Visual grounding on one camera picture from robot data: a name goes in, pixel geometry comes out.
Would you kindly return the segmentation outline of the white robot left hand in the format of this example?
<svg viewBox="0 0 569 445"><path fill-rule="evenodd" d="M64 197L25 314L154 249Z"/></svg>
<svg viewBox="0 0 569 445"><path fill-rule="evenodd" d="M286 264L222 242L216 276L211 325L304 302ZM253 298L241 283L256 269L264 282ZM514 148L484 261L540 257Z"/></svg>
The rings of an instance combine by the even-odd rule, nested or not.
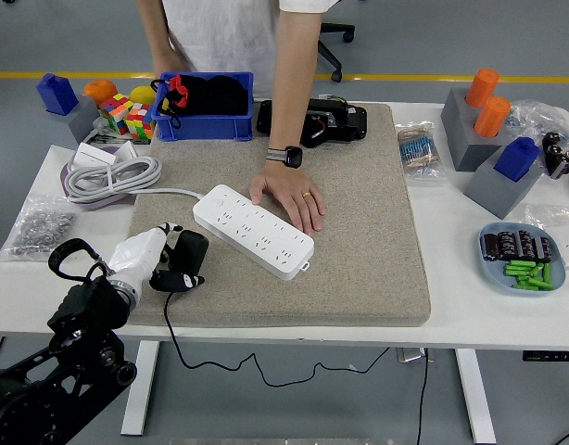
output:
<svg viewBox="0 0 569 445"><path fill-rule="evenodd" d="M186 292L204 284L205 278L198 271L208 240L196 236L203 249L194 249L196 255L190 257L190 248L181 248L178 243L171 248L167 243L170 232L182 230L182 226L166 222L119 243L108 263L111 285L139 299L145 283L161 292Z"/></svg>

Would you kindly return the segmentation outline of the person's right hand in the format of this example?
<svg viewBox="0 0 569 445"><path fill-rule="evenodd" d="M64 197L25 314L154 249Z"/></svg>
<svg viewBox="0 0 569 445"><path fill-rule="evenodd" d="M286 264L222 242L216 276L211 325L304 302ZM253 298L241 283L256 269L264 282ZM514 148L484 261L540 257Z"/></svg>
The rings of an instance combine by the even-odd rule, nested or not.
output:
<svg viewBox="0 0 569 445"><path fill-rule="evenodd" d="M169 71L187 71L188 66L183 57L170 45L151 50L153 69L156 78Z"/></svg>

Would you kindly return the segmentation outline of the person's left hand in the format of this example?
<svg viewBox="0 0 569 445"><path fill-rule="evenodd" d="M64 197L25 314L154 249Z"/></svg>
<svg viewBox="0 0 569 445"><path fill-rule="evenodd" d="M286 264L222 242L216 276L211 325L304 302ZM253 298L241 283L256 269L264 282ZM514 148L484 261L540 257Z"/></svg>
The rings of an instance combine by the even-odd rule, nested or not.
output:
<svg viewBox="0 0 569 445"><path fill-rule="evenodd" d="M250 200L259 205L264 195L281 204L291 224L306 235L322 230L325 200L321 191L302 169L285 167L281 161L266 160L249 187Z"/></svg>

